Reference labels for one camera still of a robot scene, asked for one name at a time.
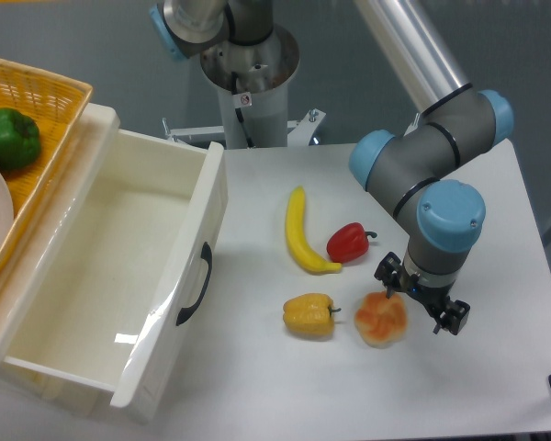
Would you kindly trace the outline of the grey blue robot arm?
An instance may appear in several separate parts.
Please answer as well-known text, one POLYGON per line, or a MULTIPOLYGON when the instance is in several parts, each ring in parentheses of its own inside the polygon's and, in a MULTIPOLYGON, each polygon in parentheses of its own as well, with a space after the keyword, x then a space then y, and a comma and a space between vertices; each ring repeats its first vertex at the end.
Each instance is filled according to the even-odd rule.
MULTIPOLYGON (((384 257, 375 276, 388 295, 418 301, 437 330, 457 334, 470 308, 449 293, 486 208, 475 188, 450 174, 511 134, 512 108, 500 94, 473 87, 418 3, 356 6, 417 109, 404 134, 373 131, 350 155, 355 180, 409 237, 405 255, 384 257)), ((271 2, 162 1, 150 17, 172 56, 199 58, 219 93, 229 148, 291 144, 287 85, 299 50, 275 23, 271 2)))

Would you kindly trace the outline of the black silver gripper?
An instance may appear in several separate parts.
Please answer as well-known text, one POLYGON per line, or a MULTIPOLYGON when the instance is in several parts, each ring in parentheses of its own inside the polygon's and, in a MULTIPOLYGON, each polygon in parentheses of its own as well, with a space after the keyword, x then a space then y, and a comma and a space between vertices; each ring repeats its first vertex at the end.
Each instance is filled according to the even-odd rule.
POLYGON ((425 307, 433 307, 434 334, 443 330, 458 335, 466 325, 470 306, 462 300, 449 299, 457 272, 434 274, 419 267, 409 254, 404 255, 401 263, 389 252, 378 264, 374 277, 386 288, 387 298, 395 292, 405 292, 425 307))

